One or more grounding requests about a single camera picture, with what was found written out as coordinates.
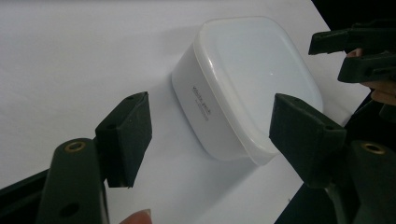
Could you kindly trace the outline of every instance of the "finger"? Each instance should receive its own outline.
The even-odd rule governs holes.
[[[152,224],[151,211],[146,209],[133,213],[125,218],[120,224]]]
[[[387,94],[386,92],[375,90],[372,92],[371,98],[386,105],[396,105],[396,96]]]
[[[353,58],[353,57],[360,57],[361,55],[363,55],[363,49],[354,49],[352,51],[350,51],[346,57],[347,58]]]
[[[396,82],[391,80],[362,82],[361,85],[370,87],[378,91],[385,92],[390,95],[396,95]]]

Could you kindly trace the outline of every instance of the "white plastic box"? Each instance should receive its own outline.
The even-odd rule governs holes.
[[[275,93],[319,111],[321,96],[286,32],[264,17],[205,23],[172,74],[177,98],[213,157],[264,165],[279,151],[268,138]]]

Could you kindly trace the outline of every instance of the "screw hole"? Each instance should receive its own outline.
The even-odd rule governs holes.
[[[59,212],[60,217],[71,217],[79,210],[78,203],[70,203]]]
[[[380,146],[376,146],[374,144],[363,144],[362,145],[364,149],[366,149],[367,151],[374,153],[374,154],[378,154],[378,155],[382,155],[385,153],[385,149],[380,147]]]
[[[73,153],[73,152],[77,152],[77,151],[82,150],[84,147],[85,147],[85,143],[84,142],[72,142],[69,145],[67,145],[64,148],[64,150],[66,152]]]

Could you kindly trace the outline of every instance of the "black clamp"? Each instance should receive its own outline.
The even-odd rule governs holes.
[[[356,23],[350,29],[316,33],[308,53],[315,55],[357,48],[364,49],[364,56],[345,58],[339,81],[396,80],[396,20]],[[396,106],[384,105],[379,116],[395,123]]]

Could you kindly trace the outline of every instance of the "fingertip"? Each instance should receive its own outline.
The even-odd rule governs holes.
[[[131,214],[125,218],[120,224],[152,224],[151,210],[145,209]]]

